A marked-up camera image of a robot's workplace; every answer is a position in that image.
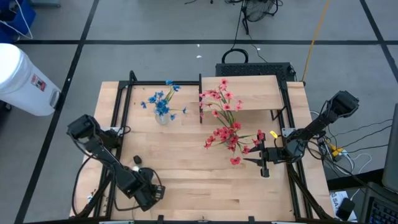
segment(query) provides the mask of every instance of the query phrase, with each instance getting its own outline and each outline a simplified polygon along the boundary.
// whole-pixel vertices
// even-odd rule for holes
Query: glass vase
[[[157,115],[157,114],[155,114],[155,120],[160,125],[166,125],[166,124],[169,123],[170,118],[169,118],[169,116],[167,114],[165,114],[165,115]]]

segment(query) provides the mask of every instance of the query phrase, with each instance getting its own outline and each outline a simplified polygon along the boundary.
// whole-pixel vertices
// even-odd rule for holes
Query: wooden table
[[[103,82],[101,86],[95,118],[102,127],[111,123],[117,87],[118,82]],[[288,82],[288,88],[295,125],[297,128],[305,127],[311,122],[311,116],[303,84]],[[199,123],[198,86],[183,86],[170,103],[170,107],[175,109],[186,106],[187,114],[178,113],[175,121],[159,126],[154,119],[152,105],[144,110],[139,104],[159,90],[167,91],[167,86],[133,86],[127,117],[131,133],[124,137],[121,162],[132,167],[133,156],[141,156],[143,166],[151,167],[159,174],[167,188],[165,197],[147,212],[140,209],[134,210],[134,214],[131,211],[119,212],[113,207],[113,220],[132,219],[132,216],[136,220],[156,220],[158,215],[164,215],[165,220],[204,218],[237,221],[248,220],[248,216],[254,216],[256,221],[294,220],[285,165],[268,163],[271,176],[263,178],[260,167],[252,162],[242,161],[240,165],[232,166],[229,161],[232,152],[223,145],[205,149],[205,139],[219,127],[219,123],[211,117],[205,117],[203,124]],[[240,134],[255,134],[258,129],[263,130],[267,146],[273,146],[269,131],[280,133],[278,120],[272,121],[269,111],[240,111],[238,121],[243,124]],[[246,157],[257,158],[258,153],[250,153]],[[303,166],[309,191],[333,216],[322,162],[307,153]],[[88,202],[87,196],[98,187],[101,168],[99,162],[91,160],[82,170],[75,198],[78,211]],[[301,216],[304,217],[302,195],[297,191]],[[116,200],[121,208],[134,205],[134,199],[129,200],[118,189]]]

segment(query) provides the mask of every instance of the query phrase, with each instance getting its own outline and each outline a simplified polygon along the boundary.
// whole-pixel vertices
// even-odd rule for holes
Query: keyboard
[[[248,75],[285,75],[294,82],[294,74],[288,69],[290,63],[224,63],[216,65],[216,77]]]
[[[381,200],[371,197],[369,203],[369,223],[398,224],[398,209]]]

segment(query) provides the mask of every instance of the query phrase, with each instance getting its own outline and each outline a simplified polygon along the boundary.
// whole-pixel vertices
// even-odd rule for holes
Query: white trash can
[[[36,116],[50,115],[60,96],[54,85],[19,48],[0,44],[0,100]]]

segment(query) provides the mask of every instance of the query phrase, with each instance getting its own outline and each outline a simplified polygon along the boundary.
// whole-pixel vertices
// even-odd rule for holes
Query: floor
[[[67,97],[53,116],[35,117],[14,108],[0,125],[0,220],[13,223],[39,154],[47,157],[25,222],[67,218],[73,181],[83,155],[67,138],[67,125],[93,114],[101,82],[126,80],[134,70],[139,80],[196,80],[215,75],[215,64],[231,48],[240,4],[198,0],[61,0],[61,8],[38,7],[32,25],[34,40],[17,46]],[[325,0],[284,0],[274,17],[249,23],[259,53],[269,62],[291,62],[300,79],[309,44]],[[395,0],[331,0],[308,66],[310,109],[339,90],[360,99],[352,117],[331,125],[332,133],[392,117],[398,99],[398,15]],[[242,25],[238,40],[248,40]],[[262,62],[248,42],[249,62]],[[227,61],[242,62],[239,55]],[[347,144],[387,124],[338,136]],[[385,144],[389,131],[375,134],[347,151]],[[384,166],[386,148],[368,149],[372,161],[363,172]],[[356,157],[361,152],[353,153]],[[357,173],[368,156],[355,160]],[[341,166],[348,167],[346,161]],[[328,179],[335,174],[325,168]],[[357,194],[356,211],[360,211]]]

